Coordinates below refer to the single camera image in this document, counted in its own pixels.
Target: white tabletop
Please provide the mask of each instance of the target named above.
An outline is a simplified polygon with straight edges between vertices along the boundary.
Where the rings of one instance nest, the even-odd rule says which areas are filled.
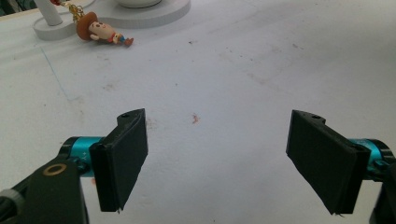
[[[292,109],[396,146],[394,8],[192,0],[178,21],[120,29],[128,49],[40,40],[39,12],[0,21],[0,189],[68,137],[105,136],[146,108],[149,153],[124,211],[101,213],[82,179],[92,224],[368,223],[380,183],[363,182],[354,215],[332,217],[285,151]]]

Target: metal ring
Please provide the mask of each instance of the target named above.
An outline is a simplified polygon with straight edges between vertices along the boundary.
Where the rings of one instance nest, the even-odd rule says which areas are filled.
[[[51,165],[44,170],[43,175],[58,175],[61,172],[63,172],[66,169],[66,167],[67,165],[63,163]],[[58,169],[56,169],[55,171],[51,171],[50,169],[53,168],[58,168]]]

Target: black rubber pad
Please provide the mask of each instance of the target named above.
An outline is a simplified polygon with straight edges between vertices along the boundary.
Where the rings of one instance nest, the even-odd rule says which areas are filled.
[[[351,143],[325,121],[293,110],[287,154],[331,214],[351,214],[370,150]]]

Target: keychain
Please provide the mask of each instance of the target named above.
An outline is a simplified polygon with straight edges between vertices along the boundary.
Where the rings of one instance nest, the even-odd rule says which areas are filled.
[[[77,34],[83,40],[102,40],[108,43],[123,44],[127,47],[134,42],[133,38],[126,38],[120,33],[116,33],[109,24],[99,22],[94,12],[84,14],[81,6],[75,6],[60,0],[50,0],[55,6],[63,6],[69,9],[73,15],[73,22],[77,25]]]

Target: woody toy figure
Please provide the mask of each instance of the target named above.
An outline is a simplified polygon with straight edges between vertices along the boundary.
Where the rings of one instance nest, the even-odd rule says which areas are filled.
[[[109,24],[98,21],[94,12],[84,14],[82,7],[72,5],[68,2],[60,2],[59,0],[50,0],[56,6],[67,7],[73,14],[73,21],[77,24],[77,34],[83,40],[104,40],[108,43],[123,44],[127,47],[134,42],[133,38],[125,38]]]

